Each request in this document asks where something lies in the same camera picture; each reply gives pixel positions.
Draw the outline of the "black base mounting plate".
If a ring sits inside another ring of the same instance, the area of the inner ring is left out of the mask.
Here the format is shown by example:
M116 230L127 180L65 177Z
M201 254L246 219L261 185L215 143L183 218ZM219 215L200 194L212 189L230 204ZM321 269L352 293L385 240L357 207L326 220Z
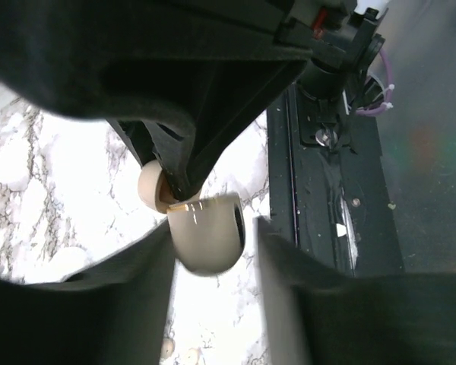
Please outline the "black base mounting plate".
M355 277L404 272L375 119L357 117L353 146L317 142L328 127L296 85L267 110L274 229L320 262Z

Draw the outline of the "beige earbud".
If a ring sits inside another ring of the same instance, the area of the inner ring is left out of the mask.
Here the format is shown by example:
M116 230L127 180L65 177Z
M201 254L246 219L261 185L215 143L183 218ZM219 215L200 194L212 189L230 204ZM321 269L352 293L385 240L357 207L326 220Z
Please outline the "beige earbud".
M160 358L166 360L171 357L175 350L175 342L172 338L164 338L160 353Z
M201 353L198 348L190 348L185 353L184 364L185 365L198 365Z

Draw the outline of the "beige earbud charging case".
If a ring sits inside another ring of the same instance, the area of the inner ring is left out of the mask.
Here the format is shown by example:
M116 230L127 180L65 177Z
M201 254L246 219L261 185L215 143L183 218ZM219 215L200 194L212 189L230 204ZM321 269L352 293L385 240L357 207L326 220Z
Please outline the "beige earbud charging case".
M138 195L149 208L165 214L177 259L191 273L211 276L230 270L245 247L241 199L235 192L186 201L174 198L160 163L145 164Z

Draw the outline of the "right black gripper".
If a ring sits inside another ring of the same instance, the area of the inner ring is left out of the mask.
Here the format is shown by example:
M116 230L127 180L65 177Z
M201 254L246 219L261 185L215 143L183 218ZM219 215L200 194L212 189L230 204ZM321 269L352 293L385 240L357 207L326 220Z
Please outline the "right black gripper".
M318 48L321 9L347 1L0 1L0 82L50 112L107 119L175 198Z

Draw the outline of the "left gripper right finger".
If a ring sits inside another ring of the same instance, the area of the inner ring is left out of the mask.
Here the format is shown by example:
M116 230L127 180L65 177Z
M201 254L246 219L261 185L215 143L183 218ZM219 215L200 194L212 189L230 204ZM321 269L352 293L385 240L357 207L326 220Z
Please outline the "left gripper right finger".
M256 221L274 364L456 364L456 273L350 278Z

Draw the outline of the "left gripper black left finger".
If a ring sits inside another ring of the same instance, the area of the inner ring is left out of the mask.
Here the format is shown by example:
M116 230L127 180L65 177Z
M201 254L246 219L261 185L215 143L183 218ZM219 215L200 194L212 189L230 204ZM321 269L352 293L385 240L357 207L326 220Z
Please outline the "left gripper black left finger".
M157 364L173 279L167 224L58 283L0 279L0 364Z

